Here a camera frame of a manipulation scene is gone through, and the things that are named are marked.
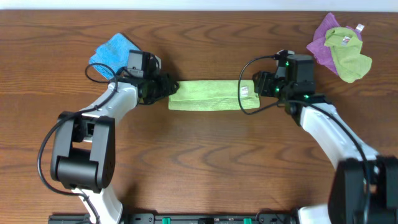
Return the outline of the light green cloth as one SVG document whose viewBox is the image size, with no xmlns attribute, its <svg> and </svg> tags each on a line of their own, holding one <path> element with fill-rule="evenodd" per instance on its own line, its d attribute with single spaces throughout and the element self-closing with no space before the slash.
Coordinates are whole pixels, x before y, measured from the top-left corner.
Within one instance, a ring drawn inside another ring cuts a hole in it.
<svg viewBox="0 0 398 224">
<path fill-rule="evenodd" d="M 260 107 L 252 80 L 180 81 L 169 96 L 169 109 L 176 111 L 232 111 Z"/>
</svg>

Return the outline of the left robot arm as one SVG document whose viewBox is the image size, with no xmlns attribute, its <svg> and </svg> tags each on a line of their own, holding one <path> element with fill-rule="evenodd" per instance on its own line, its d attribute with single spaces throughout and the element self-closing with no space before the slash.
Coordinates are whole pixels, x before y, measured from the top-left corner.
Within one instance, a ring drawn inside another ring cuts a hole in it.
<svg viewBox="0 0 398 224">
<path fill-rule="evenodd" d="M 58 194 L 78 197 L 89 211 L 80 223 L 119 223 L 123 205 L 111 180 L 116 165 L 116 126 L 138 105 L 173 95 L 178 83 L 162 72 L 158 56 L 130 50 L 119 68 L 94 62 L 111 75 L 106 90 L 77 112 L 64 111 L 47 137 L 53 137 L 50 176 L 63 185 Z"/>
</svg>

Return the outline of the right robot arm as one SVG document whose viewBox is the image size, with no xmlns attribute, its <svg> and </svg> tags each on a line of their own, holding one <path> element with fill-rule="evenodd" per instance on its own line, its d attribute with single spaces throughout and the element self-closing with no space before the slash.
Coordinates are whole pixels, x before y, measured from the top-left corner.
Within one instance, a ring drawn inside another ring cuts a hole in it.
<svg viewBox="0 0 398 224">
<path fill-rule="evenodd" d="M 341 119 L 325 95 L 315 92 L 314 59 L 282 50 L 274 73 L 253 76 L 254 91 L 277 98 L 311 135 L 335 168 L 326 205 L 297 210 L 297 223 L 397 223 L 397 158 L 382 156 Z"/>
</svg>

